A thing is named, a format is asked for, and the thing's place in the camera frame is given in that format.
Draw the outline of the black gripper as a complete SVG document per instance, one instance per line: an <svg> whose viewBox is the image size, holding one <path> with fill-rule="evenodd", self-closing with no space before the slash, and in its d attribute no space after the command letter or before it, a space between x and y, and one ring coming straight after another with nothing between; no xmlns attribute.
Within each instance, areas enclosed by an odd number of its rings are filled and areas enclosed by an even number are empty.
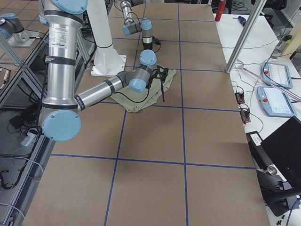
<svg viewBox="0 0 301 226"><path fill-rule="evenodd" d="M143 49L144 50L152 50L153 49L153 43L152 42L150 42L150 43L143 42Z"/></svg>

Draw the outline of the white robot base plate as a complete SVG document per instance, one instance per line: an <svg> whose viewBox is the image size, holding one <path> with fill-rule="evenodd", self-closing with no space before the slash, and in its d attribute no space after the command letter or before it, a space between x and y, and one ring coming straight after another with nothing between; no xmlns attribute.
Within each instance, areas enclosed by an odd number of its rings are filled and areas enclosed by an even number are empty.
<svg viewBox="0 0 301 226"><path fill-rule="evenodd" d="M113 46L97 48L91 75L115 76L117 73L124 71L126 60L127 56L118 54Z"/></svg>

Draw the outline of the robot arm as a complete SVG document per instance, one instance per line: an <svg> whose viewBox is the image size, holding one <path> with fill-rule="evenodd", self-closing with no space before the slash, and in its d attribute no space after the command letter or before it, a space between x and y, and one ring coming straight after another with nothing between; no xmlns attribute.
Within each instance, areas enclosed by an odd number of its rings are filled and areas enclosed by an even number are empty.
<svg viewBox="0 0 301 226"><path fill-rule="evenodd" d="M153 48L153 33L152 23L149 19L144 18L140 20L138 16L132 11L132 7L142 5L146 0L121 0L120 8L124 17L123 33L126 36L142 33L143 49L152 50Z"/></svg>
<svg viewBox="0 0 301 226"><path fill-rule="evenodd" d="M81 128L78 111L106 99L124 87L136 92L146 88L157 68L157 57L151 49L140 54L140 64L132 72L125 72L126 56L114 49L103 0L41 0L40 20L49 26L48 93L42 101L40 124L48 138L67 141ZM80 94L75 94L77 36L87 12L95 39L96 74L107 79Z"/></svg>

